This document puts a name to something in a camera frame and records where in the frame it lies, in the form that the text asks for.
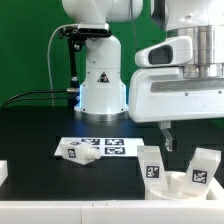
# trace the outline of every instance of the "green backdrop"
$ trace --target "green backdrop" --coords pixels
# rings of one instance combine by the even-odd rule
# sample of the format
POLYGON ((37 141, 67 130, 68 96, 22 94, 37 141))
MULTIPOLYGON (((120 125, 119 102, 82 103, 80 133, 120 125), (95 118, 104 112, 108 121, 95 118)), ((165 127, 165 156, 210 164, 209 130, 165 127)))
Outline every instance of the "green backdrop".
MULTIPOLYGON (((150 2, 144 0, 143 11, 135 21, 138 50, 165 38, 165 33, 150 20, 149 13, 150 2)), ((21 92, 50 89, 47 70, 50 36, 57 27, 73 22, 65 14, 61 0, 0 1, 0 104, 21 92)), ((112 23, 110 27, 122 45, 121 79, 128 86, 137 70, 132 23, 112 23)), ((85 50, 78 53, 77 65, 79 79, 83 81, 85 50)), ((69 57, 65 39, 56 37, 53 41, 51 68, 55 89, 69 87, 69 57)), ((32 104, 49 105, 50 102, 35 101, 32 104)), ((224 127, 223 120, 216 120, 216 124, 224 127)))

